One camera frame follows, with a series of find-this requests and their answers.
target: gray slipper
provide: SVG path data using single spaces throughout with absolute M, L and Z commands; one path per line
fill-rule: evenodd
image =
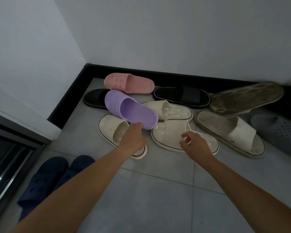
M 278 101 L 284 94 L 277 83 L 257 83 L 214 94 L 210 111 L 220 115 L 247 113 L 250 110 Z
M 254 115 L 252 126 L 263 139 L 291 155 L 291 121 L 271 115 Z

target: perforated slipper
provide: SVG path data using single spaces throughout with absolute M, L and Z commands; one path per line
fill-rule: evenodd
M 130 123 L 141 122 L 144 125 L 144 129 L 152 129 L 159 118 L 154 110 L 116 90 L 111 90 L 106 94 L 105 104 L 114 115 Z
M 112 114 L 106 114 L 98 124 L 98 130 L 103 138 L 114 147 L 117 147 L 122 140 L 126 130 L 129 128 L 128 122 Z M 134 153 L 132 159 L 141 159 L 147 153 L 147 146 Z
M 45 200 L 68 168 L 68 162 L 62 157 L 53 157 L 45 161 L 31 178 L 28 187 L 17 201 L 23 208 L 19 221 L 23 220 L 35 207 Z
M 155 87 L 151 79 L 122 73 L 109 74 L 104 84 L 107 89 L 142 95 L 151 94 Z
M 105 96 L 109 91 L 109 89 L 95 89 L 89 91 L 84 95 L 83 103 L 90 107 L 106 110 Z
M 87 168 L 89 165 L 93 164 L 94 162 L 95 160 L 88 155 L 80 155 L 76 157 L 72 161 L 70 167 L 66 170 L 62 178 L 56 184 L 52 192 L 57 190 L 59 187 L 61 187 L 63 184 L 65 184 L 67 181 L 69 181 L 78 173 L 82 172 L 85 168 Z
M 179 87 L 159 87 L 152 93 L 156 101 L 166 100 L 177 105 L 185 105 L 190 108 L 208 107 L 210 96 L 207 92 L 195 87 L 182 85 Z
M 238 116 L 225 118 L 201 111 L 194 117 L 194 122 L 242 155 L 258 158 L 264 153 L 263 141 L 256 134 L 256 130 Z
M 212 154 L 218 152 L 218 140 L 208 133 L 192 130 L 187 120 L 176 119 L 158 122 L 155 128 L 151 130 L 151 137 L 157 145 L 164 149 L 185 153 L 181 148 L 179 141 L 185 140 L 185 138 L 181 137 L 181 134 L 188 131 L 198 133 L 202 138 L 204 138 L 207 141 Z
M 291 121 L 263 114 L 254 115 L 250 121 L 264 140 L 291 155 Z
M 154 110 L 158 114 L 159 120 L 181 119 L 191 121 L 193 118 L 193 112 L 189 107 L 170 104 L 166 100 L 144 102 L 142 105 Z
M 220 115 L 247 113 L 250 110 L 278 101 L 284 94 L 277 83 L 257 83 L 214 94 L 210 110 Z

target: purple slipper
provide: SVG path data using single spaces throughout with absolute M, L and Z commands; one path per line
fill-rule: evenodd
M 143 129 L 154 128 L 159 119 L 154 110 L 143 106 L 135 99 L 117 90 L 111 90 L 106 94 L 105 104 L 114 115 L 130 123 L 141 122 L 144 125 Z

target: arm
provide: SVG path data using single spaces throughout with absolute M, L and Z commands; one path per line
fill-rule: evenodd
M 289 207 L 217 160 L 200 135 L 186 132 L 182 137 L 187 137 L 180 142 L 182 149 L 209 172 L 255 232 L 291 232 Z
M 121 165 L 148 141 L 131 124 L 120 145 L 63 184 L 19 222 L 13 233 L 74 233 Z

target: white wall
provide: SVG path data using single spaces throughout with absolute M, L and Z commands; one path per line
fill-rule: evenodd
M 291 0 L 55 0 L 89 63 L 291 78 Z
M 4 92 L 46 119 L 85 63 L 54 0 L 0 0 Z

